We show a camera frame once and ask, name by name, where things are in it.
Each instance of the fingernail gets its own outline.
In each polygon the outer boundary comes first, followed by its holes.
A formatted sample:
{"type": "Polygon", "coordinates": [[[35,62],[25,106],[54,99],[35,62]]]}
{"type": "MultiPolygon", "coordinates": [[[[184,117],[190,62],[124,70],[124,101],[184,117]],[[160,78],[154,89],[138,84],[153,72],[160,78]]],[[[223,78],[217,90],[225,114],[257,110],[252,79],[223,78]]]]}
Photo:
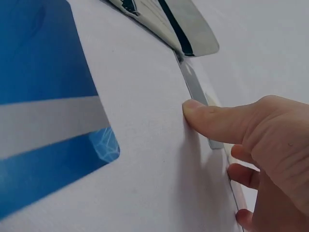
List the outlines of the fingernail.
{"type": "Polygon", "coordinates": [[[187,100],[183,103],[183,110],[184,111],[193,111],[199,107],[202,107],[204,106],[202,103],[196,101],[196,100],[193,100],[193,99],[190,99],[190,100],[187,100]]]}

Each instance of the hand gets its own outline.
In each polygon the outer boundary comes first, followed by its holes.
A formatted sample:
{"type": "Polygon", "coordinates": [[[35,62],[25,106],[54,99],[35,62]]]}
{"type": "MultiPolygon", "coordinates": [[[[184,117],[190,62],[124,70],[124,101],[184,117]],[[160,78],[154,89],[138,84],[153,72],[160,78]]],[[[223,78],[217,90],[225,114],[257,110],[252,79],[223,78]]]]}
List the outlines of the hand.
{"type": "Polygon", "coordinates": [[[232,180],[258,190],[254,212],[236,215],[244,229],[309,231],[309,105],[276,96],[234,108],[189,100],[183,113],[196,131],[236,144],[232,156],[261,170],[240,164],[227,170],[232,180]]]}

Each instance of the blue printed design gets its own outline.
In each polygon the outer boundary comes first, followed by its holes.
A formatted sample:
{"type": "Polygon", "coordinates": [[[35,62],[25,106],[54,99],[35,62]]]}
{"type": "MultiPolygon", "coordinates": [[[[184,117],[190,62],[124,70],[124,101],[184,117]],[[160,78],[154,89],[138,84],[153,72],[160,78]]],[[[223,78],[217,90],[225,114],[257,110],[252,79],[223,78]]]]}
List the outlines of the blue printed design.
{"type": "MultiPolygon", "coordinates": [[[[2,0],[0,6],[0,105],[98,95],[65,0],[2,0]]],[[[0,160],[0,219],[119,153],[107,128],[0,160]]]]}
{"type": "Polygon", "coordinates": [[[98,94],[68,2],[0,6],[0,104],[98,94]]]}
{"type": "Polygon", "coordinates": [[[1,160],[0,219],[90,174],[119,153],[112,129],[106,128],[1,160]]]}
{"type": "Polygon", "coordinates": [[[90,133],[89,138],[101,160],[110,163],[119,157],[120,148],[110,127],[90,133]]]}

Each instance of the finger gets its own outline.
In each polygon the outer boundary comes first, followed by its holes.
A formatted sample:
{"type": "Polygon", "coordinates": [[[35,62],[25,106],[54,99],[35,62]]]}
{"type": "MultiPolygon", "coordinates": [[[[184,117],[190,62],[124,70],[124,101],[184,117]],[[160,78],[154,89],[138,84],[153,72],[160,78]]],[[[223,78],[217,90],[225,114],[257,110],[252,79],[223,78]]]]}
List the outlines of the finger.
{"type": "Polygon", "coordinates": [[[227,169],[228,176],[244,186],[251,189],[258,189],[260,185],[260,172],[242,166],[238,163],[231,164],[227,169]]]}
{"type": "Polygon", "coordinates": [[[230,144],[242,144],[251,111],[252,105],[207,107],[195,100],[183,104],[184,116],[193,129],[210,139],[230,144]]]}
{"type": "Polygon", "coordinates": [[[242,145],[234,145],[231,150],[231,155],[238,160],[253,164],[259,168],[259,165],[253,160],[251,153],[246,152],[242,145]]]}
{"type": "Polygon", "coordinates": [[[236,213],[236,221],[238,224],[249,232],[253,232],[252,217],[253,213],[247,209],[240,209],[236,213]]]}

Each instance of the white stripe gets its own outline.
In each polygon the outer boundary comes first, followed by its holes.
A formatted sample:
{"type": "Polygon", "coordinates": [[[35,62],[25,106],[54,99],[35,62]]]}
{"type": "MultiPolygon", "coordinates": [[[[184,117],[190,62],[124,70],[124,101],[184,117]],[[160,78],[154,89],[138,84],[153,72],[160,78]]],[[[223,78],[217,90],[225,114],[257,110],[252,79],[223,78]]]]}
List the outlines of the white stripe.
{"type": "Polygon", "coordinates": [[[98,96],[0,106],[0,159],[109,126],[98,96]]]}

